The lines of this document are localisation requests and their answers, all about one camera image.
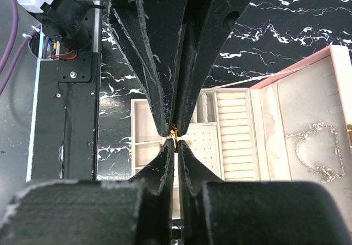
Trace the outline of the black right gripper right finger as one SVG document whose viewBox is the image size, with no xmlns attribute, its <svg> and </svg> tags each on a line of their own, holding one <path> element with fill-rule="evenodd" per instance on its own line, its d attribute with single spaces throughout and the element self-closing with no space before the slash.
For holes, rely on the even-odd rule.
<svg viewBox="0 0 352 245">
<path fill-rule="evenodd" d="M 223 181 L 179 141 L 185 244 L 351 244 L 331 195 L 312 182 Z"/>
</svg>

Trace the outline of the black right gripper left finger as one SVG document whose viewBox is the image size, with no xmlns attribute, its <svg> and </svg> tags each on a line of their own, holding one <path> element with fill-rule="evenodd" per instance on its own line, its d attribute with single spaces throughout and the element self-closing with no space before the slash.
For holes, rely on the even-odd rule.
<svg viewBox="0 0 352 245">
<path fill-rule="evenodd" d="M 174 143 L 126 181 L 26 185 L 1 218 L 1 244 L 169 244 Z"/>
</svg>

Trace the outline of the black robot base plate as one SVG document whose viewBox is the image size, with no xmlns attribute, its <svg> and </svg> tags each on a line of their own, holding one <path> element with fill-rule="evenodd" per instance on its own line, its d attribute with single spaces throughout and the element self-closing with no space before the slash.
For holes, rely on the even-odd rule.
<svg viewBox="0 0 352 245">
<path fill-rule="evenodd" d="M 37 63 L 26 179 L 95 180 L 103 10 L 83 18 L 89 44 Z"/>
</svg>

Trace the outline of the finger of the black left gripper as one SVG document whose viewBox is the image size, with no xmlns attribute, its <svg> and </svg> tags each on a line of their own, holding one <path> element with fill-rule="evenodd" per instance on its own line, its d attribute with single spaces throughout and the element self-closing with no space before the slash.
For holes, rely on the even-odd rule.
<svg viewBox="0 0 352 245">
<path fill-rule="evenodd" d="M 236 21 L 251 0 L 188 0 L 174 124 L 186 134 L 200 90 Z"/>
<path fill-rule="evenodd" d="M 175 108 L 186 0 L 107 0 L 118 48 L 147 97 L 160 136 L 168 136 Z"/>
</svg>

